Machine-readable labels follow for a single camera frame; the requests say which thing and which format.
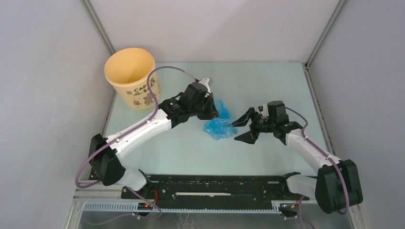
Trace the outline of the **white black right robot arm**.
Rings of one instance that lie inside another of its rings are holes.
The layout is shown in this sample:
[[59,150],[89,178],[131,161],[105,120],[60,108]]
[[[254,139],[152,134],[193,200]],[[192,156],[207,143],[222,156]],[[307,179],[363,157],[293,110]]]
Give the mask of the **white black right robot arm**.
[[308,122],[300,125],[287,114],[291,108],[282,101],[272,101],[258,108],[250,107],[232,122],[233,127],[249,126],[249,131],[236,136],[236,141],[253,145],[261,133],[272,133],[293,149],[316,172],[316,178],[291,175],[278,185],[278,194],[291,199],[296,194],[316,200],[325,213],[346,214],[350,207],[363,202],[357,165],[342,160],[314,143],[306,133]]

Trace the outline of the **yellow capybara trash bin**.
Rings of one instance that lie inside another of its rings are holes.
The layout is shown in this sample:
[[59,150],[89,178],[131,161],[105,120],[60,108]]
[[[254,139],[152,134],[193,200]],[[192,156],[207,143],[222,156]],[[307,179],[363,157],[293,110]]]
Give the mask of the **yellow capybara trash bin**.
[[104,74],[117,94],[132,109],[144,110],[155,104],[152,94],[159,99],[161,89],[155,69],[155,60],[146,50],[126,48],[109,57]]

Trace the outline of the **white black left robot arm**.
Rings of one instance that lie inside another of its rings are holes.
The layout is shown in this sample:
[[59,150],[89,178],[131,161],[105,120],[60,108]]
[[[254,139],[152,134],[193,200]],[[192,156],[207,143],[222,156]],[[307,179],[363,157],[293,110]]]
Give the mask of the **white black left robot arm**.
[[151,186],[140,171],[129,168],[126,157],[154,136],[185,123],[191,117],[212,120],[219,116],[210,89],[211,78],[203,78],[187,86],[183,93],[164,100],[157,111],[132,126],[107,137],[91,138],[89,164],[104,186],[120,184],[132,189],[138,198],[147,198]]

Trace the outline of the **blue plastic trash bag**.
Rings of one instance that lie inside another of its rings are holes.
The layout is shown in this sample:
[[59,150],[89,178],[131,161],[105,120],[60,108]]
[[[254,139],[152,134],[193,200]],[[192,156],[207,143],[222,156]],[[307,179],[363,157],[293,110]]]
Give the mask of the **blue plastic trash bag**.
[[237,129],[232,126],[232,115],[221,99],[214,99],[214,105],[219,113],[215,119],[206,121],[203,131],[212,139],[220,140],[230,138],[237,134]]

